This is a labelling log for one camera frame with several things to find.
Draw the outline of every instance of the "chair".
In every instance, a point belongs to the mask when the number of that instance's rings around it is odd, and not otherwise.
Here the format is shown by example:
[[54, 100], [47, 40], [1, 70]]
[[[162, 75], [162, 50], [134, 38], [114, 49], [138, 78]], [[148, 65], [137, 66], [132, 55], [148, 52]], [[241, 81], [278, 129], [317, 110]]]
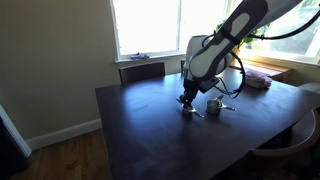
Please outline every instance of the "chair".
[[121, 84], [165, 76], [164, 62], [123, 67], [119, 69], [119, 75]]
[[302, 89], [320, 94], [320, 83], [318, 83], [318, 82], [309, 82], [309, 83], [303, 84], [299, 87]]
[[181, 74], [183, 74], [183, 66], [184, 66], [185, 62], [186, 62], [186, 60], [184, 60], [184, 59], [180, 61]]
[[251, 154], [256, 162], [260, 160], [260, 164], [262, 162], [268, 163], [267, 167], [260, 172], [261, 176], [280, 170], [286, 163], [303, 152], [308, 151], [317, 142], [320, 137], [319, 114], [314, 110], [309, 111], [300, 121], [292, 126], [290, 133], [288, 147], [251, 150]]

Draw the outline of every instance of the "dark wooden table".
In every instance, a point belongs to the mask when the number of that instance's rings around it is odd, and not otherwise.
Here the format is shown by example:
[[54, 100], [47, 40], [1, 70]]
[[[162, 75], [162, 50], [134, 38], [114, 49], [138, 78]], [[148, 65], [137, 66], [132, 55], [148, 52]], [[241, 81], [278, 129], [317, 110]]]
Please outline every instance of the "dark wooden table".
[[[230, 90], [239, 71], [221, 75]], [[126, 86], [96, 89], [111, 169], [115, 179], [209, 179], [320, 106], [320, 95], [279, 82], [268, 90], [245, 86], [223, 103], [237, 111], [206, 113], [216, 89], [198, 93], [194, 106], [205, 115], [182, 115], [175, 100], [183, 92], [180, 74]]]

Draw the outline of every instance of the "window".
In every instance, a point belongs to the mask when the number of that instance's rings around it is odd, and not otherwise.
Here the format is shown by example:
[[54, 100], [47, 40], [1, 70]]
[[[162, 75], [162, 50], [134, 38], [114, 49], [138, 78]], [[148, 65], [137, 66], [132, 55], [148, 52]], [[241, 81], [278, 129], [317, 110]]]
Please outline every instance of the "window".
[[[272, 22], [265, 36], [273, 37], [292, 32], [308, 22], [318, 11], [318, 0], [304, 0], [290, 12]], [[246, 44], [242, 54], [319, 63], [320, 19], [303, 32], [281, 40], [254, 40]]]
[[231, 1], [112, 0], [118, 59], [185, 54], [193, 35], [209, 35], [226, 16]]

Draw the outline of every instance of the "wooden floor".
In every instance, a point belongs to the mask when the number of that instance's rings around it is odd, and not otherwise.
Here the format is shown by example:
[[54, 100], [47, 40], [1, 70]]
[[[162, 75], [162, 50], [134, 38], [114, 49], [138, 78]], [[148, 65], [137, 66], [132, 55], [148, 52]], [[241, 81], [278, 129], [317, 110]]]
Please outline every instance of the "wooden floor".
[[30, 167], [10, 180], [111, 180], [102, 130], [34, 151]]

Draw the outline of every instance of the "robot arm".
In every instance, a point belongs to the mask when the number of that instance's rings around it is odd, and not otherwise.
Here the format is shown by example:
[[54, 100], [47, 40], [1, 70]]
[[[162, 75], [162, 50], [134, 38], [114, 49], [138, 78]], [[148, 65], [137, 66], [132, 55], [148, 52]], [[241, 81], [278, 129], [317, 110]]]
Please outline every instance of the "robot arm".
[[205, 93], [218, 83], [215, 75], [226, 69], [229, 52], [255, 29], [281, 17], [302, 0], [243, 0], [214, 37], [202, 47], [205, 36], [191, 38], [184, 65], [184, 94], [179, 102], [186, 111], [194, 111], [191, 103], [198, 90]]

